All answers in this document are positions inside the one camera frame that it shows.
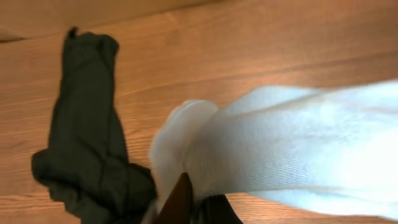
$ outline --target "wood grain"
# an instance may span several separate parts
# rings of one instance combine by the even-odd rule
[[[130,161],[188,99],[220,106],[261,85],[335,87],[398,78],[398,1],[229,0],[90,29],[118,40],[115,104]],[[46,147],[63,35],[0,44],[0,223],[79,223],[30,173]],[[246,194],[245,223],[392,223],[331,217]]]
[[[25,39],[59,34],[70,26],[93,27],[180,9],[213,0],[2,0],[0,40]]]

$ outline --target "wooden floor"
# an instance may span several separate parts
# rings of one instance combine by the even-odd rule
[[[223,106],[261,85],[398,78],[396,0],[227,0],[90,31],[120,43],[115,102],[130,161],[144,166],[154,133],[185,100]],[[62,41],[63,34],[0,44],[0,223],[79,223],[30,173],[31,155],[47,145]],[[244,223],[393,223],[228,197]]]

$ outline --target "fabric fold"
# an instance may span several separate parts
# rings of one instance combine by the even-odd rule
[[[32,173],[83,224],[139,223],[156,198],[148,169],[128,164],[113,106],[118,43],[108,35],[68,34],[49,146]]]
[[[190,104],[194,110],[181,106],[170,115],[150,157],[155,174],[175,175],[165,172],[175,163],[188,172],[197,201],[248,192],[314,212],[398,219],[397,80],[264,86],[219,111],[208,101]],[[192,126],[198,114],[212,115]],[[173,181],[163,177],[159,185]]]

